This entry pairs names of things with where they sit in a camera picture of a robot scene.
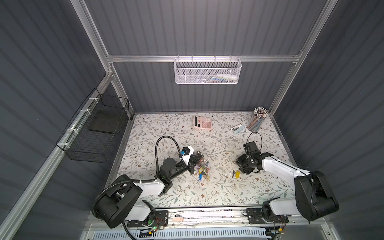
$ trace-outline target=white bottle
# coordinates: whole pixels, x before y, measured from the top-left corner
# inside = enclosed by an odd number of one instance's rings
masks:
[[[233,75],[233,74],[216,74],[216,76],[218,76],[219,78],[228,79],[232,81],[237,80],[237,75]]]

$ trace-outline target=black wire basket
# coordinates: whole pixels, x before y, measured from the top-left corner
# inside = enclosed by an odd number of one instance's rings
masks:
[[[72,160],[113,162],[129,121],[128,110],[128,99],[99,94],[83,110],[66,143],[56,144]]]

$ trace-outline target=wire basket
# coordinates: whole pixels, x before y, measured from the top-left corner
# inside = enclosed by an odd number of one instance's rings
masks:
[[[71,160],[114,161],[129,121],[128,99],[100,94],[71,129],[66,143],[56,143]]]
[[[239,80],[241,61],[193,59],[190,61],[175,58],[175,82],[177,84],[236,84]]]

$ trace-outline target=floral pattern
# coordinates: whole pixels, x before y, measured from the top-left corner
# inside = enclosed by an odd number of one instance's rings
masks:
[[[261,204],[274,197],[294,196],[293,187],[268,172],[250,175],[240,173],[232,177],[237,157],[244,153],[242,145],[250,131],[234,134],[230,128],[247,124],[252,113],[200,113],[212,118],[212,130],[192,126],[192,114],[141,114],[137,115],[119,168],[118,175],[127,174],[133,179],[149,179],[156,172],[154,146],[159,137],[172,136],[180,149],[192,146],[209,161],[209,179],[199,180],[197,170],[193,175],[185,172],[172,180],[173,186],[166,194],[145,199],[155,207],[249,205]],[[267,117],[259,133],[263,137],[262,152],[273,153],[290,163],[271,120]],[[260,147],[258,134],[249,141]],[[177,159],[177,150],[170,139],[162,139],[158,146],[159,166],[167,157]]]

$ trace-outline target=black cable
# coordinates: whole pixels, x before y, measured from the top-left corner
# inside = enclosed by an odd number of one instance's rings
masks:
[[[251,134],[248,136],[248,138],[247,138],[247,142],[246,143],[248,143],[248,139],[249,139],[249,137],[252,135],[252,133],[257,133],[257,134],[259,134],[260,135],[260,139],[262,140],[262,144],[260,145],[260,151],[262,150],[262,147],[263,147],[263,137],[262,137],[262,135],[260,134],[260,133],[258,133],[258,132],[251,132]]]
[[[123,228],[124,228],[124,230],[125,230],[125,232],[128,234],[128,236],[132,239],[132,240],[137,240],[129,231],[128,231],[128,228],[127,228],[127,226],[125,225],[125,222],[123,221],[122,222],[122,226],[123,226]]]
[[[276,234],[277,239],[280,240],[280,238],[279,238],[279,234],[276,233],[276,228],[275,228],[276,220],[277,220],[277,218],[275,218],[275,220],[273,221],[273,230],[275,231],[275,234]]]
[[[130,182],[153,182],[157,179],[158,175],[159,175],[159,160],[157,158],[157,146],[159,145],[159,142],[161,139],[163,138],[170,138],[176,145],[177,147],[177,151],[178,151],[178,154],[180,155],[180,147],[179,145],[177,144],[176,140],[171,137],[171,136],[161,136],[157,142],[156,142],[156,145],[155,145],[155,160],[156,160],[156,174],[154,176],[153,179],[144,179],[144,180],[139,180],[139,179],[129,179],[129,180],[124,180],[124,181],[121,181],[121,182],[117,182],[117,183],[114,183],[112,185],[109,185],[108,187],[106,187],[103,191],[101,191],[99,193],[99,195],[97,195],[97,197],[95,198],[95,200],[93,201],[92,203],[92,208],[91,208],[91,212],[92,212],[92,215],[94,215],[96,218],[98,219],[102,219],[102,217],[99,215],[99,213],[96,211],[96,204],[97,202],[100,200],[100,198],[102,198],[102,196],[104,196],[105,192],[108,191],[108,189],[112,188],[112,187],[115,187],[115,186],[118,186],[118,185],[121,185],[121,184],[124,184],[124,183],[130,183]]]

